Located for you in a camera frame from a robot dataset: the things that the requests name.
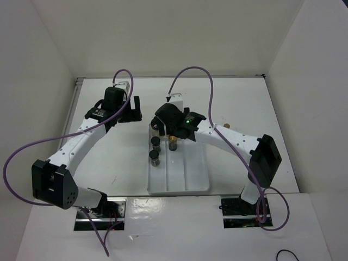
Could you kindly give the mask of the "round stopper bottle white powder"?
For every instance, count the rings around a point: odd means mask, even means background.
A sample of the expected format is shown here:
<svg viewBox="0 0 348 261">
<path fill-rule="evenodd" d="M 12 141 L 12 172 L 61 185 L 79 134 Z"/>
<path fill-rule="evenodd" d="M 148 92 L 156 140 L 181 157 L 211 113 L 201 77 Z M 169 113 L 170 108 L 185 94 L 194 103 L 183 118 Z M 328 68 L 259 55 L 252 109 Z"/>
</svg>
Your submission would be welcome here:
<svg viewBox="0 0 348 261">
<path fill-rule="evenodd" d="M 151 122 L 150 122 L 150 129 L 151 129 L 151 136 L 158 136 L 160 137 L 159 135 L 159 128 L 157 126 L 157 120 L 156 119 L 152 119 Z"/>
</svg>

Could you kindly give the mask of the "tall gold band grinder bottle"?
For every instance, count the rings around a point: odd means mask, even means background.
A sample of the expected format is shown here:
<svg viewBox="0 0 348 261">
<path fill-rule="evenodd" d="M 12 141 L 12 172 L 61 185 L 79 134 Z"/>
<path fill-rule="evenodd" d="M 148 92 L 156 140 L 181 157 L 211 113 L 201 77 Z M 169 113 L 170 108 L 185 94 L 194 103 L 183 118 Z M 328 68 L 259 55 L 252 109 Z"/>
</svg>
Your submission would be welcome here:
<svg viewBox="0 0 348 261">
<path fill-rule="evenodd" d="M 169 135 L 168 147 L 169 147 L 170 151 L 176 151 L 177 150 L 177 137 L 175 137 L 173 135 Z"/>
</svg>

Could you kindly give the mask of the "black cap spice jar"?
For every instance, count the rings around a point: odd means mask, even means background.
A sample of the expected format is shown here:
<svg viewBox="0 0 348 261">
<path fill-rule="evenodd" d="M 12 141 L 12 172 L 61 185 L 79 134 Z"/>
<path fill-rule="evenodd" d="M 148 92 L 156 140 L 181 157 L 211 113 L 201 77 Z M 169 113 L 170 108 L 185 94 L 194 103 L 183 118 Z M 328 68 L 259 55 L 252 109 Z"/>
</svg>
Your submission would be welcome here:
<svg viewBox="0 0 348 261">
<path fill-rule="evenodd" d="M 161 151 L 161 148 L 160 148 L 160 146 L 161 146 L 160 137 L 153 136 L 153 137 L 151 137 L 150 142 L 151 142 L 151 145 L 152 145 L 152 149 L 156 150 L 158 153 L 160 153 L 160 151 Z"/>
</svg>

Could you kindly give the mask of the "dark spice jar black lid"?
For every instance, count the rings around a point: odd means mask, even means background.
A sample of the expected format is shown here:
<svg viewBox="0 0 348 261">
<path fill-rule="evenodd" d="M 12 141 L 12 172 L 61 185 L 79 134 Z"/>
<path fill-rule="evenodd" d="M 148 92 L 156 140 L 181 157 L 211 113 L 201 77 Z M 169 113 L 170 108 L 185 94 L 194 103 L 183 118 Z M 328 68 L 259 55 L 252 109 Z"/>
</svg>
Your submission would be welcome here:
<svg viewBox="0 0 348 261">
<path fill-rule="evenodd" d="M 157 167 L 160 164 L 159 152 L 157 150 L 151 150 L 149 152 L 150 163 L 152 166 Z"/>
</svg>

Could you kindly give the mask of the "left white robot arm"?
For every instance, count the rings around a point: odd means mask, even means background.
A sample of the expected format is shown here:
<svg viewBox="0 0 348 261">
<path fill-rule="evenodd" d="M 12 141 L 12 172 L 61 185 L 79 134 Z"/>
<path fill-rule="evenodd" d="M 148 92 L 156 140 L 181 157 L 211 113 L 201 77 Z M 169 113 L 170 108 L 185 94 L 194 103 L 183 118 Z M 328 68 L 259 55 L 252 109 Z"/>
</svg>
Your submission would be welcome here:
<svg viewBox="0 0 348 261">
<path fill-rule="evenodd" d="M 135 107 L 132 108 L 129 96 L 128 82 L 106 88 L 103 99 L 85 114 L 78 134 L 47 160 L 33 163 L 32 190 L 35 199 L 61 209 L 87 208 L 98 218 L 116 211 L 117 205 L 107 200 L 106 193 L 79 187 L 73 177 L 85 156 L 112 127 L 117 123 L 141 121 L 140 98 L 134 97 Z"/>
</svg>

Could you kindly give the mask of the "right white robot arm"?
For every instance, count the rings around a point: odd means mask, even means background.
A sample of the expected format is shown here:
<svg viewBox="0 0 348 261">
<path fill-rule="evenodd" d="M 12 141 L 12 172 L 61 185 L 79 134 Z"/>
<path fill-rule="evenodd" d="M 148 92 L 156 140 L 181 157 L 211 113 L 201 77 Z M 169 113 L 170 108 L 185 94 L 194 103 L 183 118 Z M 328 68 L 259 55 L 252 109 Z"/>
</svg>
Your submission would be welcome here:
<svg viewBox="0 0 348 261">
<path fill-rule="evenodd" d="M 165 126 L 167 134 L 212 145 L 245 163 L 248 182 L 240 194 L 238 207 L 245 214 L 256 209 L 260 192 L 270 187 L 282 162 L 273 137 L 264 134 L 258 138 L 214 125 L 205 116 L 196 112 L 184 113 L 172 103 L 165 103 L 154 114 Z"/>
</svg>

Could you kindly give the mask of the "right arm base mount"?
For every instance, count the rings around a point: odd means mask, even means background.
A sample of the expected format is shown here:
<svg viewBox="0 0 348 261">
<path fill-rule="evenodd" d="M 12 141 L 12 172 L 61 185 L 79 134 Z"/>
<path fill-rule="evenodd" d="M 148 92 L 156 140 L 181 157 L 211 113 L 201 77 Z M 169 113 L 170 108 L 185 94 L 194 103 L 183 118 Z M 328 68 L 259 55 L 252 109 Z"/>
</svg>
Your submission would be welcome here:
<svg viewBox="0 0 348 261">
<path fill-rule="evenodd" d="M 266 201 L 266 221 L 260 223 L 257 218 L 257 204 L 249 204 L 239 197 L 221 197 L 219 209 L 222 211 L 224 228 L 253 228 L 273 226 L 270 208 Z"/>
</svg>

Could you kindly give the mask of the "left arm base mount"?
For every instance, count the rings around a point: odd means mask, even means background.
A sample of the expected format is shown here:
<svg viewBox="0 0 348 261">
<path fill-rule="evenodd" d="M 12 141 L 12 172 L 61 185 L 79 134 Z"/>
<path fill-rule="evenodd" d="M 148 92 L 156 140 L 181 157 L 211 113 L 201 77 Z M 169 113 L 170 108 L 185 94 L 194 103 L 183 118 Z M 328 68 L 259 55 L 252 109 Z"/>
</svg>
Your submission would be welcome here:
<svg viewBox="0 0 348 261">
<path fill-rule="evenodd" d="M 106 210 L 103 214 L 98 214 L 94 210 L 86 207 L 85 211 L 98 231 L 106 232 L 108 229 L 112 231 L 123 231 L 125 229 L 127 199 L 125 197 L 109 197 L 108 202 L 111 208 Z M 93 230 L 89 218 L 81 209 L 77 210 L 73 230 L 77 232 Z"/>
</svg>

